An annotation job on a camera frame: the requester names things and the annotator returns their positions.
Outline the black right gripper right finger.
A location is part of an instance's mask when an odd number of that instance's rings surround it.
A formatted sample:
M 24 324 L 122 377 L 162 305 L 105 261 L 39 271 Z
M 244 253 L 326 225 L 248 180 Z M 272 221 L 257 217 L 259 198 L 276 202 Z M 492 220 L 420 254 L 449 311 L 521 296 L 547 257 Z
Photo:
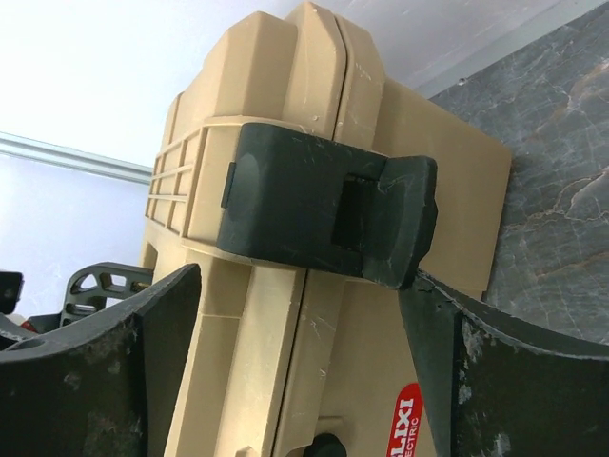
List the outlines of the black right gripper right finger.
M 400 310 L 440 456 L 605 456 L 608 347 L 419 272 Z

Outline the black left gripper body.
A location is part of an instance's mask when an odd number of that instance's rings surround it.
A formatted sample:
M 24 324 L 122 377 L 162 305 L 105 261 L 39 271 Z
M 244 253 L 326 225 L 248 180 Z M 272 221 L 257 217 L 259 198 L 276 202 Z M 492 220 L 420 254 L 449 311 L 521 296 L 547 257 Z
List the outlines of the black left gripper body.
M 59 328 L 60 314 L 34 315 L 24 318 L 15 312 L 20 300 L 24 280 L 23 274 L 1 271 L 1 344 L 13 345 L 38 334 Z

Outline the aluminium corner frame profile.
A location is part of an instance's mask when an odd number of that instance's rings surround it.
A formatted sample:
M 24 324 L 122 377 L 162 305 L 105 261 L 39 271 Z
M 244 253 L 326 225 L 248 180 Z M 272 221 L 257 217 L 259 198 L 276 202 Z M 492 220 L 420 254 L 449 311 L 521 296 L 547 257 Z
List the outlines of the aluminium corner frame profile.
M 65 169 L 148 185 L 152 168 L 106 156 L 1 133 L 1 153 Z

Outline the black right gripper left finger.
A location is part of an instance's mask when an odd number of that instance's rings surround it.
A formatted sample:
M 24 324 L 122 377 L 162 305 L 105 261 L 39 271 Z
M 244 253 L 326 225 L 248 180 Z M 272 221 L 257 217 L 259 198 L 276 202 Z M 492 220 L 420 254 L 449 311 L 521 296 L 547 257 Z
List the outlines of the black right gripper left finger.
M 2 455 L 163 455 L 199 298 L 190 264 L 51 332 L 3 317 Z

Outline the tan plastic tool box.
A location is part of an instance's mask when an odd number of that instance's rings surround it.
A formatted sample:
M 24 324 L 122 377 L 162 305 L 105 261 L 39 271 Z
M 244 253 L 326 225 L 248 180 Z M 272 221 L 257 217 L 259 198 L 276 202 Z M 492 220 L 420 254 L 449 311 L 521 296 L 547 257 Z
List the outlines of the tan plastic tool box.
M 511 154 L 305 2 L 229 28 L 167 114 L 156 279 L 201 270 L 167 456 L 431 456 L 399 288 L 487 290 Z

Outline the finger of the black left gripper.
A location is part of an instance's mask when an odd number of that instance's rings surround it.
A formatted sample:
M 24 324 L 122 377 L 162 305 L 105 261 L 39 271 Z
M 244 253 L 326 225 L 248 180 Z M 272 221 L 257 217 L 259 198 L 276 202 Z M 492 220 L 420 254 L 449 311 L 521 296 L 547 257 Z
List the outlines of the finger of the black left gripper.
M 59 327 L 89 317 L 152 284 L 153 270 L 113 262 L 84 267 L 68 280 Z

